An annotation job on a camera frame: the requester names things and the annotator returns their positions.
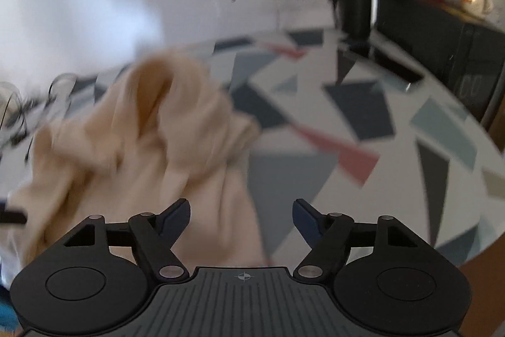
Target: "red geometric shape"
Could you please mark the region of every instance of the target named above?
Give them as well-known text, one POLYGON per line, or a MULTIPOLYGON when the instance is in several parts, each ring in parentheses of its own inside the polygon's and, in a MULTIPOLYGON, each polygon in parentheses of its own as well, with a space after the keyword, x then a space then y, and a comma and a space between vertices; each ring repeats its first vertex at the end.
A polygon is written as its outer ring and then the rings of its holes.
POLYGON ((308 52, 304 49, 296 49, 291 46, 276 45, 274 43, 265 43, 263 46, 274 53, 285 55, 294 60, 304 57, 308 52))
POLYGON ((338 165, 352 176, 361 187, 366 183, 377 161, 379 161, 377 153, 359 149, 352 144, 345 143, 305 126, 292 125, 292 127, 294 127, 301 137, 316 146, 317 149, 325 152, 338 152, 338 165))

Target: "beige cloth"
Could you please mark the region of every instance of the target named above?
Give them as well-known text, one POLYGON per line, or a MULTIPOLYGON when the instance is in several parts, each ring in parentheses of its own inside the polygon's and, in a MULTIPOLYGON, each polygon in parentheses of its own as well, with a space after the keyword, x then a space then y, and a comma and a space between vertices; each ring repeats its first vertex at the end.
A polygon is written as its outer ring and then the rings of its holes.
MULTIPOLYGON (((199 63, 173 52, 146 59, 88 117, 37 133, 33 179, 8 203, 28 223, 0 229, 3 283, 89 215, 124 222, 180 197, 191 221, 172 250, 188 269, 263 265, 238 161, 258 135, 199 63)), ((132 259, 130 249, 113 251, 132 259)))

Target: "wooden floor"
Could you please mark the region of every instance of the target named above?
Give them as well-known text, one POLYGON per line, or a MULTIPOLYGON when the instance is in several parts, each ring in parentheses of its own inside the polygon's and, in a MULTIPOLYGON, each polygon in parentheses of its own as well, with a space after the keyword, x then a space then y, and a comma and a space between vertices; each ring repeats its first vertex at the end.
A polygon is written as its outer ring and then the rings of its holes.
POLYGON ((473 298, 460 333, 463 337, 491 337, 505 321, 505 235, 461 271, 472 286, 473 298))

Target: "white mug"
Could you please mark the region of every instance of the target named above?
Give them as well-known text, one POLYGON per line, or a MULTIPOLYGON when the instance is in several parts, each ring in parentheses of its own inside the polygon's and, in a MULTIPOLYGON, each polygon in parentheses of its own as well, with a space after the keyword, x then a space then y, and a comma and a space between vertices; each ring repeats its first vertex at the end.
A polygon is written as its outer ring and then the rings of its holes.
POLYGON ((470 15, 485 19, 494 9, 493 0, 461 0, 461 8, 470 15))

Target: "tabletop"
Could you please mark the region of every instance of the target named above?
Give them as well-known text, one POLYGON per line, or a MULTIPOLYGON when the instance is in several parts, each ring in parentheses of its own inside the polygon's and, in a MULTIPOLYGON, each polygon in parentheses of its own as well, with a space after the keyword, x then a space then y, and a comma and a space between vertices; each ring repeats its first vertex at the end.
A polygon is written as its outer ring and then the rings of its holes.
MULTIPOLYGON (((248 189, 264 247, 295 268, 309 247, 291 205, 304 198, 322 213, 375 223, 392 215, 454 264, 505 232, 505 163, 486 132, 427 70, 378 33, 385 53, 425 75, 405 92, 394 76, 339 56, 334 29, 262 32, 184 48, 209 67, 235 108, 263 132, 249 155, 248 189)), ((92 110, 126 66, 78 79, 44 116, 92 110)), ((40 121, 40 114, 32 115, 40 121)), ((5 152, 0 196, 29 178, 30 139, 5 152)), ((353 249, 351 259, 371 252, 353 249)))

